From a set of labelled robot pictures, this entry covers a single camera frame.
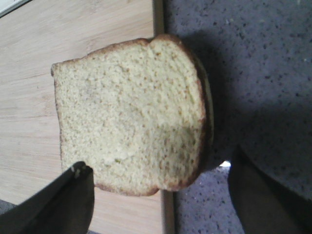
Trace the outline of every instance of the bread slice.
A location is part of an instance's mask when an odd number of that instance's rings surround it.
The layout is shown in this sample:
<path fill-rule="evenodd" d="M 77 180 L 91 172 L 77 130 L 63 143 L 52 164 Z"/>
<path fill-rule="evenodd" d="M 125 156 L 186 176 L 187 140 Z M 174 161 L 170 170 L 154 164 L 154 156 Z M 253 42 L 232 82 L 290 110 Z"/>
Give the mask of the bread slice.
<path fill-rule="evenodd" d="M 196 179 L 213 138 L 212 100 L 204 69 L 178 38 L 113 44 L 53 64 L 51 74 L 63 170 L 85 161 L 95 186 L 126 195 Z"/>

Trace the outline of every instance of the wood grain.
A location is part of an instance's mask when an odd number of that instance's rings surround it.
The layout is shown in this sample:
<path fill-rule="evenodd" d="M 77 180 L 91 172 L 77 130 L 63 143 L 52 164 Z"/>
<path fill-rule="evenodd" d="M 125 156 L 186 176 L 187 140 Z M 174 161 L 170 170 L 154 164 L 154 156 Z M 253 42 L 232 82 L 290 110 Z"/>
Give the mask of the wood grain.
<path fill-rule="evenodd" d="M 152 38 L 163 31 L 162 23 L 154 23 L 160 14 L 153 12 L 151 0 L 33 0 L 0 19 L 0 199 L 19 204 L 61 173 L 51 64 L 111 43 Z M 165 230 L 160 193 L 95 191 L 91 230 Z"/>

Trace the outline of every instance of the wooden cutting board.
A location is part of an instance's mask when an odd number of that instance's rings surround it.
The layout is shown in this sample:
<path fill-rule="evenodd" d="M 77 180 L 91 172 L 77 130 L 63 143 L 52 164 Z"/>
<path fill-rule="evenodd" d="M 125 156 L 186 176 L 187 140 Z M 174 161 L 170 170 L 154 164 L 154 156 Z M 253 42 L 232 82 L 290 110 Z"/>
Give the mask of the wooden cutting board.
<path fill-rule="evenodd" d="M 0 18 L 0 199 L 19 204 L 61 173 L 51 64 L 162 30 L 160 0 L 33 0 Z M 91 230 L 173 232 L 172 194 L 95 193 Z"/>

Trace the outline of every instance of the granite countertop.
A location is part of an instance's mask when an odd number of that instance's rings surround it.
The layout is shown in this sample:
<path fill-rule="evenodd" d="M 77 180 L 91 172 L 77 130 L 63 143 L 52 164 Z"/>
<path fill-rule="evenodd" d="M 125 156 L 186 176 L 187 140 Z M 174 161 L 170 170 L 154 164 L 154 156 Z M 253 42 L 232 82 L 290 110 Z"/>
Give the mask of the granite countertop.
<path fill-rule="evenodd" d="M 209 74 L 215 139 L 206 172 L 175 194 L 179 234 L 244 233 L 228 193 L 240 145 L 268 175 L 312 199 L 312 2 L 166 0 L 167 33 Z"/>

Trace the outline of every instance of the speckled countertop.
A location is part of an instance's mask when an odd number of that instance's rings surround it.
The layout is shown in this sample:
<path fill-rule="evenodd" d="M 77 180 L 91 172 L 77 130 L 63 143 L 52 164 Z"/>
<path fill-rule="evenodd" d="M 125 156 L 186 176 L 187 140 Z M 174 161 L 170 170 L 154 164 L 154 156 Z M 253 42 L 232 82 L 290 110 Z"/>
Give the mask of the speckled countertop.
<path fill-rule="evenodd" d="M 175 194 L 179 234 L 242 234 L 228 193 L 240 144 L 267 174 L 312 199 L 312 1 L 164 0 L 167 33 L 209 73 L 215 139 L 206 172 Z M 7 205 L 0 203 L 3 212 Z"/>

